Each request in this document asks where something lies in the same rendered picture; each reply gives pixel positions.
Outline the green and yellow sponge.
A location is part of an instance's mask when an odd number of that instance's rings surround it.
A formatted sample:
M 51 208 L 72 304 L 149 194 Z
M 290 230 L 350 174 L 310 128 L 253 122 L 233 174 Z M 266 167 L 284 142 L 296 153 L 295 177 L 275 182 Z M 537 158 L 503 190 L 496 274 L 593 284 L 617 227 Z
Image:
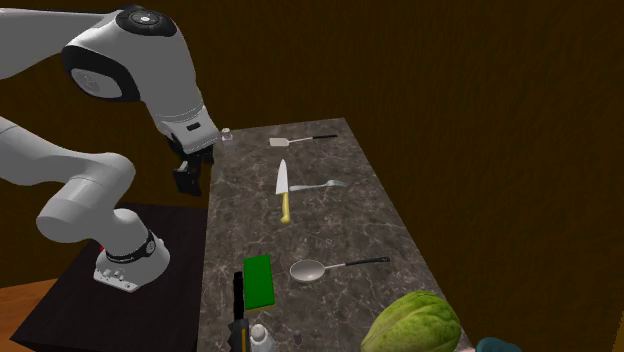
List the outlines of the green and yellow sponge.
M 275 305 L 275 291 L 269 255 L 244 259 L 243 286 L 246 311 L 260 311 Z

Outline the white salt shaker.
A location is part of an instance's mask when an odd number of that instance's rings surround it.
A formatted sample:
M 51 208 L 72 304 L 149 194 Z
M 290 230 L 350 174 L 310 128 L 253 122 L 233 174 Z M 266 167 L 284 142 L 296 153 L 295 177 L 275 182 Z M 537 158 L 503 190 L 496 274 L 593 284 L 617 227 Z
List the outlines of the white salt shaker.
M 252 352 L 276 352 L 275 341 L 262 324 L 250 328 L 250 343 Z

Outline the dark robot stand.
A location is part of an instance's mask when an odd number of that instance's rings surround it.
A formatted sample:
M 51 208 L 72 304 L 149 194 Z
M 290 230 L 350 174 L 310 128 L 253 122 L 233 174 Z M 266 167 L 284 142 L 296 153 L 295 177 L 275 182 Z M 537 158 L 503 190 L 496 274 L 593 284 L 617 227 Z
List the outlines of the dark robot stand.
M 35 352 L 195 352 L 207 210 L 130 204 L 170 252 L 166 271 L 132 293 L 93 278 L 90 241 L 13 333 Z

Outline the yellow handled kitchen knife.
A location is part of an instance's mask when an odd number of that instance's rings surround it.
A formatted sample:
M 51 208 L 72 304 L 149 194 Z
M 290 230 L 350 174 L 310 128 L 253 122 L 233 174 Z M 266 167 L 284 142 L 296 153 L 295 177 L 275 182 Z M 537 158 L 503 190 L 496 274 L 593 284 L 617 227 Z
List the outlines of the yellow handled kitchen knife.
M 282 197 L 282 202 L 281 202 L 282 216 L 281 216 L 280 221 L 283 224 L 289 224 L 290 223 L 289 185 L 288 185 L 287 165 L 284 159 L 280 161 L 280 165 L 278 168 L 275 194 Z

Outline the teal rounded object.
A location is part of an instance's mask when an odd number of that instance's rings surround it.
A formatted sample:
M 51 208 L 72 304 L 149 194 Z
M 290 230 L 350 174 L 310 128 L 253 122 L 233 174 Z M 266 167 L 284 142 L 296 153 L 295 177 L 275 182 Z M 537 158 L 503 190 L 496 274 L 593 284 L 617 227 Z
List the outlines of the teal rounded object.
M 523 352 L 521 348 L 513 343 L 503 341 L 495 337 L 486 337 L 481 339 L 476 347 L 475 352 Z

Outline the green cabbage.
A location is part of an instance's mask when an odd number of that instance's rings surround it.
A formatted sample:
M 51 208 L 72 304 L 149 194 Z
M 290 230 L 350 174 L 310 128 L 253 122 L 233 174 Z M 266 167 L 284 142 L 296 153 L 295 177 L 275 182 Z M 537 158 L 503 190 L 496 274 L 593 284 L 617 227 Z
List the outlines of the green cabbage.
M 430 291 L 395 300 L 375 319 L 360 352 L 454 352 L 461 323 L 451 305 Z

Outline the silver fork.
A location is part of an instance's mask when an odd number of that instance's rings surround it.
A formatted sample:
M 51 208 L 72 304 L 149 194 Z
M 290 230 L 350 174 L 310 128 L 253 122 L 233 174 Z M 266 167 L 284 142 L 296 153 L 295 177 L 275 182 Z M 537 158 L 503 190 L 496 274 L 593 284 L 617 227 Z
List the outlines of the silver fork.
M 289 186 L 289 191 L 301 191 L 301 190 L 309 190 L 309 189 L 317 189 L 317 188 L 325 188 L 325 187 L 346 187 L 347 183 L 339 181 L 339 180 L 328 180 L 323 184 L 317 185 L 292 185 Z

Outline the black and yellow long tool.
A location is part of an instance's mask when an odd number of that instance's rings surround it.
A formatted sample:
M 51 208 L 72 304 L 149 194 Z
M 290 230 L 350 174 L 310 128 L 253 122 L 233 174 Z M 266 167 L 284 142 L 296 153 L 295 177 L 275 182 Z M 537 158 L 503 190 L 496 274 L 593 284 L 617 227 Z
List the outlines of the black and yellow long tool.
M 243 272 L 234 273 L 233 278 L 233 321 L 228 324 L 230 331 L 227 340 L 230 352 L 252 352 L 249 321 L 245 317 Z

